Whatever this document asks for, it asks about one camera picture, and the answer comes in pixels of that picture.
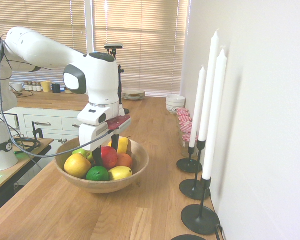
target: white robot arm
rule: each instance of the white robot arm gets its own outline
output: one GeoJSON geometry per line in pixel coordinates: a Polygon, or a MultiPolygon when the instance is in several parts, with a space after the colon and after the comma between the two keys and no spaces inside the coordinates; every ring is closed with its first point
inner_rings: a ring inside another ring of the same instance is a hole
{"type": "MultiPolygon", "coordinates": [[[[14,71],[33,72],[40,68],[65,67],[63,80],[66,87],[73,93],[87,94],[89,100],[78,115],[82,122],[79,129],[80,145],[109,132],[106,137],[84,149],[99,149],[103,142],[113,135],[118,138],[119,133],[130,125],[130,118],[118,119],[125,113],[122,105],[119,105],[117,62],[111,55],[100,52],[83,54],[25,27],[9,30],[2,51],[4,53],[0,59],[0,67],[4,111],[17,105],[17,98],[9,91],[9,82],[14,71]],[[120,122],[120,125],[110,130],[110,122],[113,120],[120,122]]],[[[0,170],[17,163],[11,148],[7,130],[0,123],[0,170]]]]}

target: candle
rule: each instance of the candle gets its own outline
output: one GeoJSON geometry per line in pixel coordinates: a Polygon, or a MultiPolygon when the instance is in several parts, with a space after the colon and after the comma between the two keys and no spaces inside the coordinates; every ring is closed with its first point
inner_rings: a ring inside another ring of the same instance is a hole
{"type": "Polygon", "coordinates": [[[206,74],[206,84],[204,90],[204,99],[203,99],[200,130],[199,130],[200,142],[204,142],[207,139],[210,106],[211,106],[212,91],[213,91],[213,85],[215,79],[218,48],[219,48],[219,37],[218,37],[218,30],[217,30],[215,31],[213,37],[211,38],[209,65],[206,74]]]}
{"type": "Polygon", "coordinates": [[[206,85],[206,70],[204,67],[202,67],[199,73],[198,89],[196,91],[191,137],[189,142],[190,148],[194,148],[196,143],[196,136],[197,136],[197,130],[199,125],[202,102],[204,100],[203,95],[204,95],[205,85],[206,85]]]}
{"type": "Polygon", "coordinates": [[[205,180],[210,180],[211,178],[212,165],[213,165],[214,155],[215,155],[215,146],[216,146],[222,93],[223,93],[224,82],[225,82],[226,66],[227,66],[227,57],[225,55],[225,50],[222,49],[220,55],[216,60],[211,113],[209,118],[209,128],[207,133],[204,164],[202,170],[202,178],[205,180]]]}

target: green apple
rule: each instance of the green apple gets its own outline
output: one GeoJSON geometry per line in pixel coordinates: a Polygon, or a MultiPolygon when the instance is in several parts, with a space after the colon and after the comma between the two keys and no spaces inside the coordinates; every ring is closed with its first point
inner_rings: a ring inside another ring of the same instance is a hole
{"type": "Polygon", "coordinates": [[[94,158],[92,156],[92,152],[84,150],[83,148],[80,148],[78,150],[73,151],[72,155],[73,154],[82,154],[85,157],[85,159],[89,160],[89,162],[91,162],[91,163],[95,162],[95,160],[94,160],[94,158]]]}

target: window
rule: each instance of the window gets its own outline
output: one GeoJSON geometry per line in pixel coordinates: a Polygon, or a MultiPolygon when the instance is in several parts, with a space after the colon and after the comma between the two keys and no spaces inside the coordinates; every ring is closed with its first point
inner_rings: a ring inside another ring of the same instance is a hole
{"type": "Polygon", "coordinates": [[[187,0],[94,0],[94,49],[122,43],[122,87],[148,96],[180,92],[187,0]]]}
{"type": "MultiPolygon", "coordinates": [[[[84,0],[0,0],[0,36],[13,27],[33,29],[77,51],[87,52],[84,0]]],[[[63,72],[61,67],[14,72],[11,81],[52,81],[64,85],[63,72]]]]}
{"type": "MultiPolygon", "coordinates": [[[[0,36],[22,26],[82,53],[122,43],[122,86],[165,96],[180,91],[187,8],[188,0],[0,0],[0,36]]],[[[15,72],[11,81],[64,86],[63,70],[15,72]]]]}

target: yellow lemon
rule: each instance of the yellow lemon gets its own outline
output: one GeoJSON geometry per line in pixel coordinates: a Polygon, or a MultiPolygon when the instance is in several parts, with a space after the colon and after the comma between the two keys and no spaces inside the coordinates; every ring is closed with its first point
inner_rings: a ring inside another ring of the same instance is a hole
{"type": "Polygon", "coordinates": [[[110,180],[120,180],[130,177],[132,171],[127,166],[116,166],[108,171],[110,180]]]}
{"type": "Polygon", "coordinates": [[[128,149],[129,139],[127,137],[121,137],[118,142],[118,154],[126,154],[128,149]]]}
{"type": "Polygon", "coordinates": [[[76,178],[82,179],[91,168],[91,163],[81,154],[71,155],[64,164],[64,171],[76,178]]]}

